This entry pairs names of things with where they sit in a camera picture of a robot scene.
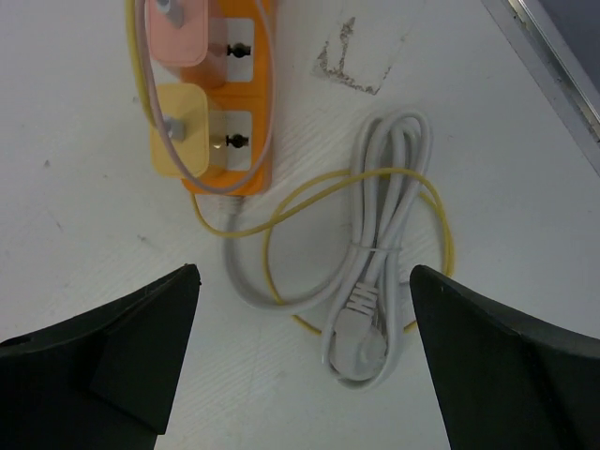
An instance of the pink charger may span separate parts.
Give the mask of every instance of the pink charger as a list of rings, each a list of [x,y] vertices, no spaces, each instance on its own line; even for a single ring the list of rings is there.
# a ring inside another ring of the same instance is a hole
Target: pink charger
[[[152,57],[165,68],[193,74],[206,89],[225,83],[227,24],[218,0],[148,0]]]

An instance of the yellow cable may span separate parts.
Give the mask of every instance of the yellow cable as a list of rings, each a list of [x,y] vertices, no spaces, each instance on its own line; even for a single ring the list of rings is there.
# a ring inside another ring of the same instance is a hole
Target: yellow cable
[[[150,97],[146,87],[146,80],[143,76],[142,59],[140,58],[140,48],[136,37],[135,29],[135,2],[136,0],[125,0],[125,23],[127,29],[127,46],[129,47],[129,58],[131,59],[131,69],[135,78],[135,85],[138,89],[138,97],[142,104],[143,112],[148,119],[148,123],[155,127],[154,116],[150,108]]]
[[[266,232],[264,235],[264,240],[262,241],[262,270],[264,272],[264,278],[269,287],[269,291],[273,295],[275,301],[279,305],[285,305],[286,302],[279,295],[279,292],[275,286],[275,282],[273,281],[273,276],[271,274],[271,268],[269,266],[269,243],[271,240],[271,233],[272,233],[273,229],[275,228],[275,226],[278,225],[279,223],[281,223],[282,221],[284,221],[285,219],[290,218],[291,216],[299,213],[300,211],[311,206],[312,204],[318,202],[319,200],[327,197],[328,195],[330,195],[334,192],[337,192],[340,189],[345,188],[346,186],[348,186],[352,183],[362,181],[371,176],[382,176],[382,175],[389,175],[392,173],[399,173],[399,174],[407,175],[407,176],[417,179],[431,193],[431,196],[433,197],[433,199],[431,199],[424,192],[419,193],[419,197],[433,209],[435,214],[440,219],[440,222],[442,224],[442,235],[443,235],[442,271],[445,275],[447,275],[448,277],[451,277],[454,274],[456,255],[455,255],[455,248],[454,248],[454,239],[452,237],[452,233],[450,232],[450,226],[448,225],[448,220],[447,220],[445,211],[443,209],[442,199],[440,198],[440,195],[436,191],[435,187],[431,184],[431,182],[429,182],[429,180],[426,179],[425,176],[423,176],[421,173],[411,171],[410,169],[389,167],[389,168],[377,169],[375,171],[359,173],[357,175],[352,175],[352,176],[350,176],[350,171],[345,170],[345,171],[330,172],[330,173],[326,173],[321,176],[317,176],[316,178],[313,178],[312,180],[307,181],[306,183],[304,183],[303,185],[301,185],[300,187],[295,189],[290,195],[288,195],[288,197],[286,197],[277,206],[276,210],[274,211],[273,215],[271,216],[271,218],[269,220],[267,220],[266,222],[264,222],[261,225],[258,225],[256,227],[252,227],[250,229],[243,230],[240,232],[223,232],[221,230],[217,230],[216,228],[212,227],[206,221],[206,219],[203,217],[202,213],[200,212],[200,208],[198,206],[198,203],[196,202],[196,196],[193,193],[190,193],[189,195],[190,195],[190,199],[192,202],[192,206],[194,208],[194,212],[196,213],[196,217],[198,218],[200,223],[204,226],[204,228],[207,231],[209,231],[210,233],[212,233],[216,236],[231,239],[231,238],[248,237],[253,234]],[[347,178],[335,183],[331,187],[324,189],[323,191],[319,192],[318,194],[315,194],[312,197],[309,197],[308,199],[304,200],[303,202],[300,202],[299,204],[297,204],[295,207],[289,209],[288,211],[283,212],[283,210],[286,208],[286,206],[288,204],[290,204],[296,197],[298,197],[303,192],[307,191],[308,189],[312,188],[313,186],[316,186],[324,181],[330,180],[332,178],[339,178],[340,176],[346,176]],[[319,328],[315,327],[314,325],[311,325],[310,323],[308,323],[301,317],[293,316],[293,319],[298,324],[300,324],[303,328],[307,329],[310,333],[313,333],[315,335],[321,334],[321,330]],[[410,323],[409,325],[407,325],[404,328],[404,331],[405,332],[411,331],[414,328],[415,324],[416,324],[416,322]]]

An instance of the bundled white cord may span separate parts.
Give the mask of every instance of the bundled white cord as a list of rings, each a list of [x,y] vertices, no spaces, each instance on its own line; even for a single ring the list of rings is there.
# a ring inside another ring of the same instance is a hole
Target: bundled white cord
[[[425,175],[431,144],[428,120],[418,111],[369,120],[354,147],[351,175],[381,168],[387,148],[392,151],[394,167]],[[333,299],[322,330],[322,362],[340,383],[352,389],[381,383],[397,366],[400,353],[403,321],[398,250],[420,182],[401,174],[390,175],[382,207],[378,208],[382,188],[380,177],[351,186],[352,241],[342,265],[323,285],[300,298],[286,300],[286,305],[272,303],[241,275],[233,239],[226,239],[223,247],[233,286],[256,309],[293,315]],[[235,229],[238,212],[238,205],[232,204],[228,231]]]

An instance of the tabletop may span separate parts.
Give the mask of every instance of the tabletop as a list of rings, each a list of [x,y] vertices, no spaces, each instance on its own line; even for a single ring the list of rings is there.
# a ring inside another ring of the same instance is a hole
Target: tabletop
[[[152,168],[121,1],[0,0],[0,37],[0,340],[196,263],[199,308],[157,449],[449,448],[418,332],[387,382],[354,393],[322,367],[318,339],[236,296],[219,239]],[[479,0],[280,0],[277,73],[274,183],[244,223],[346,167],[369,114],[415,105],[433,126],[428,176],[456,238],[456,280],[600,338],[600,179]],[[284,293],[337,265],[347,213],[342,192],[275,231]],[[416,208],[407,272],[438,266],[436,231]],[[260,242],[240,243],[257,284]]]

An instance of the power outlet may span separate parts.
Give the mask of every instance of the power outlet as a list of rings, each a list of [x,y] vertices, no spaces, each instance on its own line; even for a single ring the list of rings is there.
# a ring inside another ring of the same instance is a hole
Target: power outlet
[[[254,79],[254,28],[252,19],[226,19],[227,82],[249,83]]]
[[[227,170],[249,171],[252,167],[252,112],[225,111],[227,121]]]

